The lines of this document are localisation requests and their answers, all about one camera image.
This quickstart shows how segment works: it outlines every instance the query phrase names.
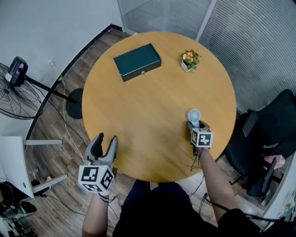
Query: wooden floor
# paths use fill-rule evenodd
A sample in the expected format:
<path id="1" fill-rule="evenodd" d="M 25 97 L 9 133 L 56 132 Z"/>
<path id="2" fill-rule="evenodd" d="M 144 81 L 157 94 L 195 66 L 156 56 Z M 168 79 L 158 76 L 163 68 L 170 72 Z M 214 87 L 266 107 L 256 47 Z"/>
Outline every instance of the wooden floor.
<path id="1" fill-rule="evenodd" d="M 122 32 L 111 29 L 110 32 L 104 34 L 98 39 L 73 65 L 73 67 L 64 76 L 66 83 L 66 94 L 69 94 L 75 88 L 84 87 L 88 73 L 96 60 L 113 44 L 125 38 Z M 57 91 L 63 93 L 64 86 L 60 83 L 57 86 Z M 57 106 L 58 110 L 62 113 L 63 100 L 56 96 L 51 96 L 50 101 Z M 83 120 L 73 120 L 66 114 L 66 120 L 70 126 L 77 130 L 83 137 L 86 143 L 89 143 Z M 71 130 L 70 133 L 76 142 L 82 154 L 86 149 L 83 141 Z M 28 168 L 39 168 L 39 177 L 45 180 L 48 175 L 52 177 L 68 174 L 68 178 L 52 187 L 47 191 L 47 195 L 52 195 L 59 199 L 61 202 L 68 205 L 73 210 L 85 214 L 91 195 L 78 186 L 77 177 L 79 165 L 82 159 L 70 140 L 66 132 L 65 124 L 53 106 L 46 103 L 42 116 L 38 119 L 30 139 L 62 139 L 62 145 L 50 146 L 28 146 L 26 149 L 26 162 Z M 218 160 L 218 165 L 226 173 L 230 179 L 234 179 L 236 174 L 231 166 L 228 164 L 226 158 L 223 156 Z M 194 175 L 186 180 L 180 181 L 180 185 L 187 193 L 192 193 L 199 185 L 203 177 L 202 173 Z M 122 202 L 132 188 L 134 179 L 119 173 L 117 175 L 117 182 L 111 187 L 111 197 L 113 194 L 121 196 Z M 235 193 L 245 196 L 245 191 L 242 190 L 240 185 L 234 185 Z M 193 208 L 198 211 L 201 199 L 206 192 L 205 183 L 201 185 L 199 190 L 191 197 Z M 40 237 L 78 237 L 81 236 L 81 227 L 84 216 L 71 212 L 65 208 L 58 201 L 47 198 L 36 198 L 30 200 L 36 206 L 38 211 L 31 217 L 22 219 L 26 225 L 31 225 L 35 232 Z M 120 207 L 117 202 L 111 203 L 111 207 L 120 215 Z M 116 215 L 109 208 L 109 223 L 108 235 L 111 236 L 114 230 L 110 216 L 113 223 L 116 224 L 118 219 Z M 204 203 L 201 216 L 204 220 L 216 225 L 213 209 L 211 205 Z"/>

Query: dark green box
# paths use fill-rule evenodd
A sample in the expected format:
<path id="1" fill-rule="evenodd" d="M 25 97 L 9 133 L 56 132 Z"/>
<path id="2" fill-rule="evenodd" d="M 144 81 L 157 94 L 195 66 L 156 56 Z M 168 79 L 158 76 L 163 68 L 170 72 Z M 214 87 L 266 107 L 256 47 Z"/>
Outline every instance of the dark green box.
<path id="1" fill-rule="evenodd" d="M 115 57 L 114 61 L 123 81 L 128 81 L 161 66 L 161 57 L 152 44 Z"/>

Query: fan stand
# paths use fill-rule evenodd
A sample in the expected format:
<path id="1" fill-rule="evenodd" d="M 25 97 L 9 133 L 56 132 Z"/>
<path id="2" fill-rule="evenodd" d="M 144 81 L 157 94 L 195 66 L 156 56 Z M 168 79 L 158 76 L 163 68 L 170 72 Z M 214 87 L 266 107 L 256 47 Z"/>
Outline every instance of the fan stand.
<path id="1" fill-rule="evenodd" d="M 27 82 L 42 88 L 43 90 L 51 92 L 52 94 L 55 94 L 55 95 L 65 99 L 66 100 L 67 114 L 73 119 L 81 119 L 82 118 L 82 94 L 83 94 L 83 88 L 75 89 L 74 91 L 72 91 L 70 93 L 69 96 L 65 96 L 65 95 L 53 90 L 52 88 L 49 88 L 49 87 L 41 84 L 40 82 L 28 77 L 27 75 L 25 75 L 24 79 Z"/>

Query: potted plant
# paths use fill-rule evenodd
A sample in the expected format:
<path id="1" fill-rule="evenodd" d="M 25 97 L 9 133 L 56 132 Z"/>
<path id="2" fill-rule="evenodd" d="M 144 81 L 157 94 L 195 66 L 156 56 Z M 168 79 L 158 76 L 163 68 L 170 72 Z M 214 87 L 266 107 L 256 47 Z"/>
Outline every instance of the potted plant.
<path id="1" fill-rule="evenodd" d="M 181 57 L 181 67 L 185 72 L 190 72 L 192 69 L 196 69 L 199 63 L 199 55 L 194 50 L 185 50 L 184 53 L 180 55 Z"/>

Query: pink object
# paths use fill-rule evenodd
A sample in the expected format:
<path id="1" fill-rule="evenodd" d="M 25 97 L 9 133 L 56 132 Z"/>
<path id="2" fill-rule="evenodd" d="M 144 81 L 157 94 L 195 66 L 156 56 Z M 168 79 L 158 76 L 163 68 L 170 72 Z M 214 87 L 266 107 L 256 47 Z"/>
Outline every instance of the pink object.
<path id="1" fill-rule="evenodd" d="M 274 169 L 278 169 L 281 168 L 284 164 L 285 164 L 285 159 L 283 158 L 282 155 L 276 155 L 276 156 L 265 156 L 264 160 L 268 163 L 272 163 L 273 158 L 276 158 L 277 163 L 276 166 L 274 167 Z"/>

